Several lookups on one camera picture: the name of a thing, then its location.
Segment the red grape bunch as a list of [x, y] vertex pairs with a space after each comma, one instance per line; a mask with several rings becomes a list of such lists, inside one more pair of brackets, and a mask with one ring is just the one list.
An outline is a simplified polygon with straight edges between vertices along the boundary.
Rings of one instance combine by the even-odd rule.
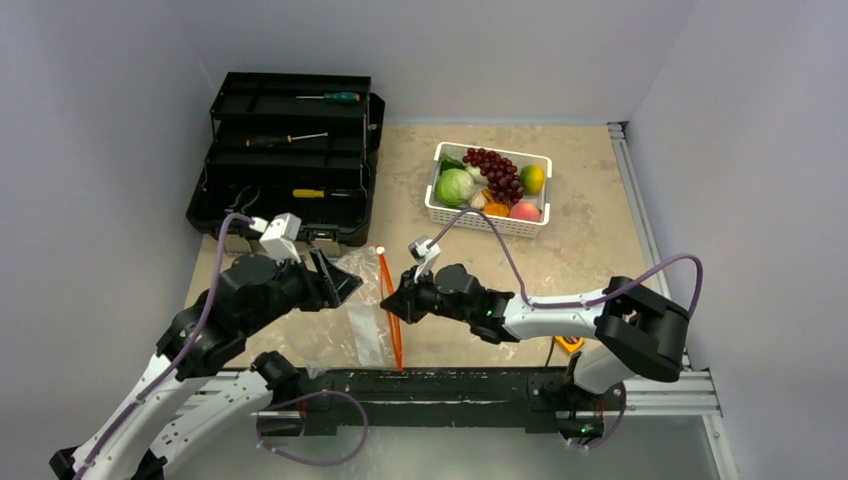
[[524, 196], [518, 167], [504, 154], [484, 148], [468, 148], [461, 161], [479, 167], [488, 179], [487, 185], [499, 202], [513, 205]]

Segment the garlic bulb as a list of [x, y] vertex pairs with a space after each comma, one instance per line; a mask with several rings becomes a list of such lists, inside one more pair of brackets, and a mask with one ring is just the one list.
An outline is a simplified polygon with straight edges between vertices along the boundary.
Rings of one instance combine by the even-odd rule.
[[469, 207], [477, 210], [483, 210], [489, 203], [489, 195], [486, 190], [480, 190], [469, 200]]

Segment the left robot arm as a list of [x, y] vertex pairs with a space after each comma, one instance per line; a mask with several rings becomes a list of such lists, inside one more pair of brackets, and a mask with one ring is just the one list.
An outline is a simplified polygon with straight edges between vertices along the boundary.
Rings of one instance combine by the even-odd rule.
[[282, 354], [266, 352], [226, 388], [179, 417], [201, 387], [243, 353], [247, 339], [292, 310], [318, 312], [344, 304], [361, 277], [338, 268], [320, 250], [315, 267], [261, 254], [236, 258], [179, 312], [156, 343], [145, 371], [121, 406], [89, 440], [49, 460], [59, 479], [161, 479], [218, 426], [267, 406], [304, 411], [313, 394]]

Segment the clear orange zip bag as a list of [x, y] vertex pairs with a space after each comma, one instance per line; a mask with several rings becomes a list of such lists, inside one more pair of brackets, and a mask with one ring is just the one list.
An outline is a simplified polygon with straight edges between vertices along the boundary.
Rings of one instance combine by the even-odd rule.
[[282, 354], [312, 377], [331, 369], [395, 367], [386, 314], [379, 308], [381, 249], [350, 249], [332, 264], [359, 276], [363, 284], [337, 309], [293, 310], [247, 342], [242, 362], [266, 352]]

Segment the green cabbage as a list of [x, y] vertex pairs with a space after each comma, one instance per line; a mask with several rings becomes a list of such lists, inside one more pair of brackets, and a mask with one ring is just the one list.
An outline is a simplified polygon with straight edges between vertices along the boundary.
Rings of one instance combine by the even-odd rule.
[[436, 199], [450, 208], [466, 204], [475, 193], [475, 182], [465, 170], [448, 169], [441, 173], [435, 187]]

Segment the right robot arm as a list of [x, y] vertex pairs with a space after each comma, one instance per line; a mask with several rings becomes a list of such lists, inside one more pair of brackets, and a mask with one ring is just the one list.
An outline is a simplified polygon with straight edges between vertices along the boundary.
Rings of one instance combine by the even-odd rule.
[[678, 381], [690, 322], [687, 309], [628, 277], [584, 294], [524, 300], [483, 286], [461, 264], [427, 274], [411, 268], [380, 307], [408, 324], [427, 315], [462, 322], [494, 345], [552, 336], [597, 341], [561, 381], [564, 399], [576, 407], [632, 377]]

